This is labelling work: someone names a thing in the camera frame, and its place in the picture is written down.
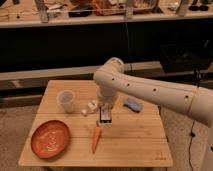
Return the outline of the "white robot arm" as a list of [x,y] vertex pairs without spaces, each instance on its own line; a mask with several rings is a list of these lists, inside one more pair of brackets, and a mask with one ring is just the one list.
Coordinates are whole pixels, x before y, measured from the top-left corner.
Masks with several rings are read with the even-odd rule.
[[213,90],[194,85],[139,78],[124,73],[121,59],[112,57],[93,75],[99,86],[101,103],[114,104],[117,92],[168,108],[200,122],[209,130],[209,138],[200,171],[213,171]]

